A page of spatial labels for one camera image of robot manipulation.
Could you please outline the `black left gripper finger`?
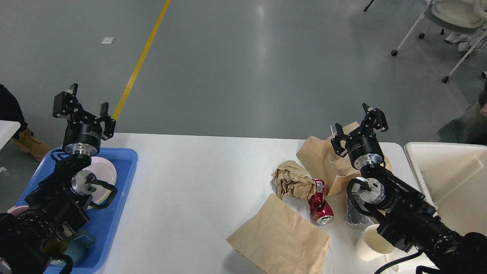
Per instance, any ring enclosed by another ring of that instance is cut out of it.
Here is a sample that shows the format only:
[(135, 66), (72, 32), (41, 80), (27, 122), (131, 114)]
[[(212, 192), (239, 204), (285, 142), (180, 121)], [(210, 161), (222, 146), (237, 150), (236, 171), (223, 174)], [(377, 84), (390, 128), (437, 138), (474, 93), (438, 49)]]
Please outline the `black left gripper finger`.
[(103, 140), (111, 139), (115, 133), (116, 120), (108, 113), (108, 102), (104, 102), (100, 106), (100, 115), (95, 120), (98, 125), (103, 124), (101, 138)]
[(53, 117), (66, 119), (73, 124), (94, 124), (95, 115), (82, 107), (76, 97), (77, 91), (78, 83), (74, 83), (67, 91), (54, 97)]

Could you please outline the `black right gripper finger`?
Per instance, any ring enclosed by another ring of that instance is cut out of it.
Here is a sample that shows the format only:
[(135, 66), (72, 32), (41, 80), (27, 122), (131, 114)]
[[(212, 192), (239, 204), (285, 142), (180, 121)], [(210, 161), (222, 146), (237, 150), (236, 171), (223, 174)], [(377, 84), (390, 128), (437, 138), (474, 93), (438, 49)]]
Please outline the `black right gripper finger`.
[(336, 123), (334, 125), (334, 128), (336, 131), (334, 132), (334, 136), (330, 140), (333, 150), (336, 155), (340, 157), (345, 157), (346, 154), (348, 154), (348, 151), (341, 143), (348, 140), (348, 135), (343, 132), (343, 127), (341, 124)]
[(365, 116), (360, 126), (350, 132), (351, 137), (373, 137), (378, 132), (386, 132), (388, 130), (388, 123), (383, 111), (379, 108), (372, 108), (366, 103), (363, 103), (362, 107)]

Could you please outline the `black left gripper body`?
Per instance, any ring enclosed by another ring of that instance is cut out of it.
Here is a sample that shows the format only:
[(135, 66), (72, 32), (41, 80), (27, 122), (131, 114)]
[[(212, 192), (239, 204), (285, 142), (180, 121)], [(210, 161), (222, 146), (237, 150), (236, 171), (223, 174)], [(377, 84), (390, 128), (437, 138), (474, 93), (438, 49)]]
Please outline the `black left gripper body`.
[(96, 156), (101, 146), (102, 127), (99, 124), (68, 121), (62, 149), (65, 153)]

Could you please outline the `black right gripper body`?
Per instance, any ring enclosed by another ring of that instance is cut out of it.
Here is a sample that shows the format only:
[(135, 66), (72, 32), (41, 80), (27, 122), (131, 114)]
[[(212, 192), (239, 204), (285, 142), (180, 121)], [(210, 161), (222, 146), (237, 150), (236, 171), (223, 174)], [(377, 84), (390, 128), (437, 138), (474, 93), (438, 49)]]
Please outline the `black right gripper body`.
[(368, 165), (379, 166), (384, 163), (385, 157), (375, 135), (344, 135), (343, 140), (345, 145), (342, 156), (348, 155), (354, 169), (361, 170)]

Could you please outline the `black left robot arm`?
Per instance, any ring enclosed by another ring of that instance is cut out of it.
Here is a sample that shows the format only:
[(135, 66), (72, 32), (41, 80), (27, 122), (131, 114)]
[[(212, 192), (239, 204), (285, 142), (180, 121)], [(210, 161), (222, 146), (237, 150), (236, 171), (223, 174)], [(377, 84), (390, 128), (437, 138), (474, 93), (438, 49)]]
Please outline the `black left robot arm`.
[(9, 274), (43, 274), (52, 260), (65, 263), (62, 274), (71, 273), (74, 261), (70, 256), (43, 249), (53, 239), (73, 236), (90, 220), (88, 207), (104, 209), (117, 194), (114, 185), (87, 170), (102, 140), (113, 137), (116, 120), (108, 113), (108, 102), (101, 105), (99, 116), (86, 111), (76, 98), (77, 91), (74, 83), (54, 98), (54, 118), (67, 121), (62, 144), (67, 156), (26, 196), (27, 210), (18, 216), (1, 214), (1, 259)]

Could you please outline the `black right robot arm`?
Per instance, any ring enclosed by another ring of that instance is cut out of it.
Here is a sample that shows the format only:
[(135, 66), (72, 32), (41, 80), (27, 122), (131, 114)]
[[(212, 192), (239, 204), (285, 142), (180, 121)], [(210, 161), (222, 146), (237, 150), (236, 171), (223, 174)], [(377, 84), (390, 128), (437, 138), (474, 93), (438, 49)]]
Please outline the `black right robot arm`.
[(376, 139), (378, 132), (388, 130), (385, 114), (368, 104), (362, 107), (365, 116), (360, 125), (346, 134), (336, 123), (331, 139), (334, 152), (342, 158), (348, 156), (351, 166), (360, 171), (360, 176), (347, 185), (348, 199), (359, 213), (379, 222), (377, 232), (388, 243), (404, 252), (417, 249), (412, 255), (383, 265), (376, 273), (425, 254), (436, 268), (418, 266), (417, 274), (485, 274), (486, 236), (477, 232), (461, 236), (449, 229), (423, 193), (385, 167)]

